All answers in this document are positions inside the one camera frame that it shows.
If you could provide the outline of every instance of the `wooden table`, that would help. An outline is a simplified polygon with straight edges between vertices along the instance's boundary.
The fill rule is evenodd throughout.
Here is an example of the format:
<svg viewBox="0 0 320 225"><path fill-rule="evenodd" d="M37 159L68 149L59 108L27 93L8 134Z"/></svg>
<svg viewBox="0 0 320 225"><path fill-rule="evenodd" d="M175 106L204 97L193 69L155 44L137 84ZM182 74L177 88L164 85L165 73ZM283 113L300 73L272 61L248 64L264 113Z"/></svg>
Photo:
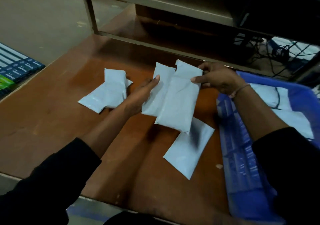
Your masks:
<svg viewBox="0 0 320 225"><path fill-rule="evenodd" d="M108 115L78 104L104 81L103 69L125 70L132 91L152 77L155 62L174 66L177 56L92 35L0 102L0 172L25 178L50 154ZM194 116L217 129L215 89L201 90ZM82 195L183 224L212 224L228 214L219 132L210 138L191 180L163 157L179 132L132 117L108 148Z"/></svg>

